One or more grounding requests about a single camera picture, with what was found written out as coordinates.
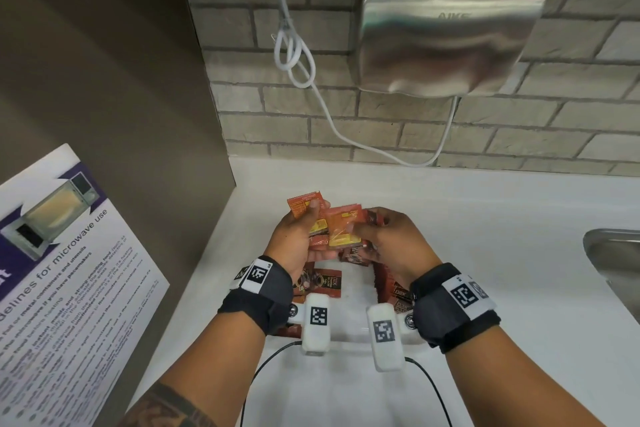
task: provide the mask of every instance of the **tile wall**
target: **tile wall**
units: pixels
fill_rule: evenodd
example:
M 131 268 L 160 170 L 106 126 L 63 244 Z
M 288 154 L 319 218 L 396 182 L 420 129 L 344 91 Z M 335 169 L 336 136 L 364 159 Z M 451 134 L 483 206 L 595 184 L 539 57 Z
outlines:
M 387 162 L 343 145 L 310 91 L 273 65 L 276 0 L 189 0 L 230 155 Z M 318 86 L 348 137 L 422 162 L 449 99 L 358 91 L 350 0 L 288 0 Z M 548 0 L 521 62 L 490 98 L 461 100 L 436 165 L 640 176 L 640 0 Z

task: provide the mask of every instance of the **hand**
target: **hand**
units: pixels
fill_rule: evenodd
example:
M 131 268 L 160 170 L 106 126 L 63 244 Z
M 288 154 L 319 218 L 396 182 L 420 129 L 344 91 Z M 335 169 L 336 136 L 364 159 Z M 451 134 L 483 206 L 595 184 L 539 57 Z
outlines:
M 331 207 L 329 201 L 324 202 L 326 208 Z M 273 230 L 271 240 L 264 254 L 278 262 L 289 272 L 295 284 L 305 262 L 320 262 L 338 258 L 335 250 L 316 251 L 309 250 L 309 231 L 314 226 L 320 213 L 320 202 L 312 199 L 307 212 L 296 220 L 293 213 L 289 212 Z
M 424 239 L 413 221 L 404 214 L 386 208 L 371 208 L 385 218 L 385 226 L 350 223 L 353 233 L 369 240 L 375 250 L 360 248 L 358 253 L 389 267 L 397 282 L 405 289 L 442 261 Z

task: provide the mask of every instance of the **white paper sign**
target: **white paper sign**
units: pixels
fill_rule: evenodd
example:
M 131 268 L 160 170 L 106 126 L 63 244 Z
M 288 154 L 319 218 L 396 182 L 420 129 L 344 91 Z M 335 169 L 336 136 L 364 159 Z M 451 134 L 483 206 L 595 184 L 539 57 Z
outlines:
M 90 426 L 167 288 L 68 145 L 0 186 L 0 425 Z

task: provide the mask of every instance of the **tattoo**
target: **tattoo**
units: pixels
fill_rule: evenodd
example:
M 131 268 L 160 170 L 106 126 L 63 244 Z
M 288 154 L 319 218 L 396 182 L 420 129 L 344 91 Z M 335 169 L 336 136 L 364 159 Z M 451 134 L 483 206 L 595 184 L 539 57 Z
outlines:
M 155 383 L 118 427 L 216 427 L 215 423 L 172 388 Z

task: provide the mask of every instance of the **sink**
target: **sink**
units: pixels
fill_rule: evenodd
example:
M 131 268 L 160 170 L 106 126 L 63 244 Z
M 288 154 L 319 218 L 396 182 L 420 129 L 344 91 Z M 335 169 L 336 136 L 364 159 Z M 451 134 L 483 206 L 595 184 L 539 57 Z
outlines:
M 593 266 L 640 323 L 640 232 L 591 230 L 582 243 Z

